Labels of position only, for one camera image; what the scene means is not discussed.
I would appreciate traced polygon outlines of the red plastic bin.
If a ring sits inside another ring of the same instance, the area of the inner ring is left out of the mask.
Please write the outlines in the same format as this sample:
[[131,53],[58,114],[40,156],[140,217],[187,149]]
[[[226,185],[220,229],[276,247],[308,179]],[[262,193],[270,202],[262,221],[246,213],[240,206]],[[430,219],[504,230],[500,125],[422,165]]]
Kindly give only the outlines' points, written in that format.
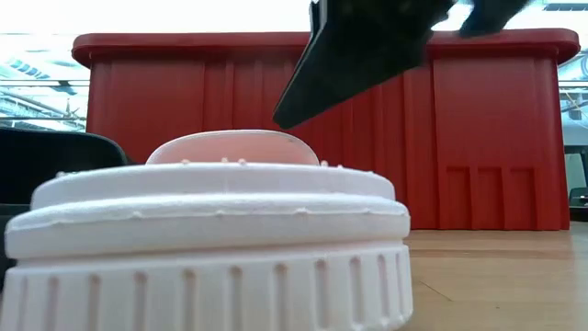
[[[199,131],[266,129],[305,32],[85,34],[86,128],[145,161]],[[460,39],[437,32],[424,65],[296,127],[332,165],[388,178],[415,229],[566,230],[557,67],[568,29]]]

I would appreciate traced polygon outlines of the pink foam slide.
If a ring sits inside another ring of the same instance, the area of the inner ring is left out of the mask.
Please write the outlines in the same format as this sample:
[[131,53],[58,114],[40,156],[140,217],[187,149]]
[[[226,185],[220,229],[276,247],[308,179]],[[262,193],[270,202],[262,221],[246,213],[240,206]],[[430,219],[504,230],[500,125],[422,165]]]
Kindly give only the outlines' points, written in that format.
[[279,131],[57,165],[6,225],[0,331],[396,331],[410,225],[388,179]]

